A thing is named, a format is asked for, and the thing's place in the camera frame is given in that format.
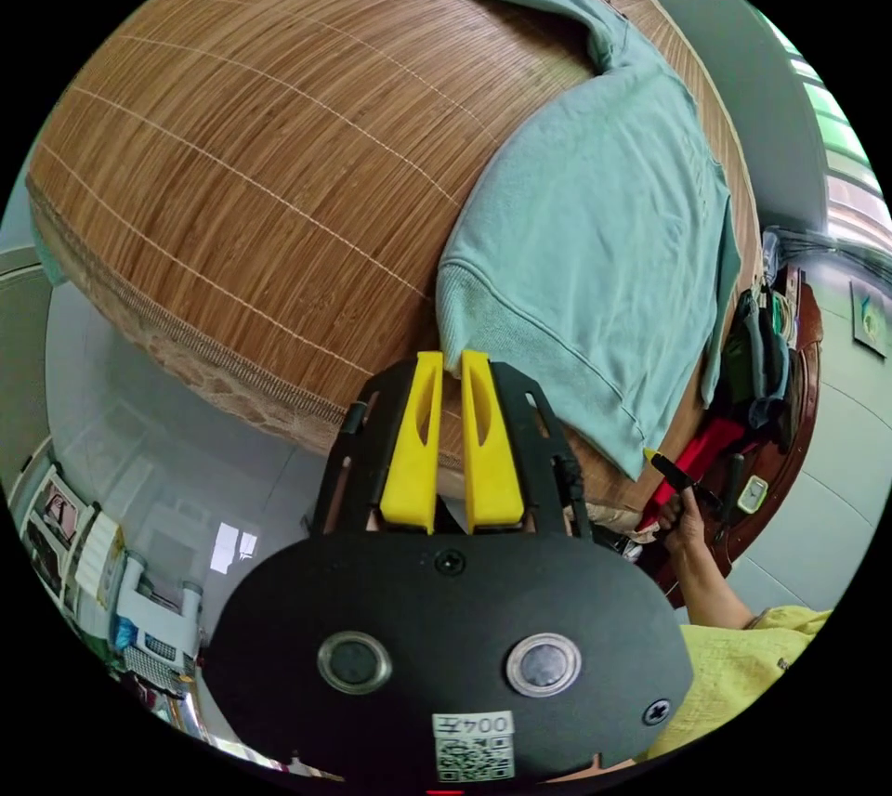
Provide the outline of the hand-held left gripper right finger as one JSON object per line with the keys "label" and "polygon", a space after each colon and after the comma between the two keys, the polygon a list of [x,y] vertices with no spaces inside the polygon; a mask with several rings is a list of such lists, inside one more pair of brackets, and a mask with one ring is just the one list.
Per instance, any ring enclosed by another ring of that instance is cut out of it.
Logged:
{"label": "hand-held left gripper right finger", "polygon": [[518,475],[492,365],[484,353],[461,358],[466,520],[473,533],[516,528],[524,516]]}

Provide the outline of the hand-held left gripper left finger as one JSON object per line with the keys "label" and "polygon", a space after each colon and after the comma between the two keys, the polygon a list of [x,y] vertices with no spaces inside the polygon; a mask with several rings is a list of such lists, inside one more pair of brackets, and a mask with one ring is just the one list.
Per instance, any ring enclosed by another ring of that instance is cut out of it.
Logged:
{"label": "hand-held left gripper left finger", "polygon": [[391,528],[434,532],[442,386],[442,354],[418,353],[379,503]]}

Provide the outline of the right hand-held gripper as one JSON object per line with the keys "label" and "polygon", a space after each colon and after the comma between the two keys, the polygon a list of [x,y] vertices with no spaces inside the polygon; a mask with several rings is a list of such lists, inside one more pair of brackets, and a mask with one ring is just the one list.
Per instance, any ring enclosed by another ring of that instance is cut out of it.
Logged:
{"label": "right hand-held gripper", "polygon": [[653,449],[644,449],[645,459],[654,464],[654,468],[659,471],[665,482],[671,487],[672,491],[680,494],[684,489],[691,489],[698,502],[704,503],[711,511],[718,512],[721,509],[721,502],[709,489],[707,489],[700,480],[694,478],[678,465],[662,456],[660,452]]}

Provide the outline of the person's right hand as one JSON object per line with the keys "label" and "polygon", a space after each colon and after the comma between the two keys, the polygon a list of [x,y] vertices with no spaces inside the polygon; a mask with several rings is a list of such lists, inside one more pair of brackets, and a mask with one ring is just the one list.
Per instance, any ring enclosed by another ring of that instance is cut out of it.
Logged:
{"label": "person's right hand", "polygon": [[662,543],[672,558],[705,545],[704,521],[693,487],[682,489],[662,507],[659,525]]}

